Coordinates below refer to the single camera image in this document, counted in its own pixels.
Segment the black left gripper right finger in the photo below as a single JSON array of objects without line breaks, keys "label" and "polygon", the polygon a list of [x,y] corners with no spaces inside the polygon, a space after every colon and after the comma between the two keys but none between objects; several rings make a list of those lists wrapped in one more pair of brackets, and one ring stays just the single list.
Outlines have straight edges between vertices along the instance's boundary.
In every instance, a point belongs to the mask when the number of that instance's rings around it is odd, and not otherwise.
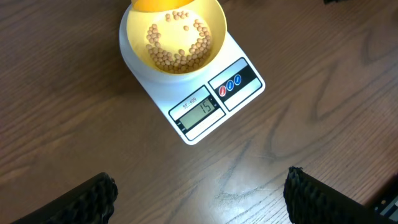
[{"label": "black left gripper right finger", "polygon": [[294,224],[394,223],[306,174],[301,167],[289,167],[283,197]]}]

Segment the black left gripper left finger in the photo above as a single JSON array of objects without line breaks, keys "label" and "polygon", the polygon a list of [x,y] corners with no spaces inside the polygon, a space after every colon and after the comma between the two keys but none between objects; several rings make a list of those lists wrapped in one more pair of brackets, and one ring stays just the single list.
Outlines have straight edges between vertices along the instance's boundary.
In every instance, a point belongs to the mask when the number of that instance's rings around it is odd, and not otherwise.
[{"label": "black left gripper left finger", "polygon": [[102,172],[15,223],[108,224],[117,197],[115,180]]}]

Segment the yellow plastic measuring scoop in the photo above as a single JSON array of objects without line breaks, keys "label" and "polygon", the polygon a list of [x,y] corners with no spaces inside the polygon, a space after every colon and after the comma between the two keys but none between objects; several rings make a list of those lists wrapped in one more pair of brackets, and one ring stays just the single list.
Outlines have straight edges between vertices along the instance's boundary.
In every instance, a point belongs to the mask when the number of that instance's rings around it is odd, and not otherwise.
[{"label": "yellow plastic measuring scoop", "polygon": [[140,12],[162,12],[177,9],[193,0],[132,0],[132,8]]}]

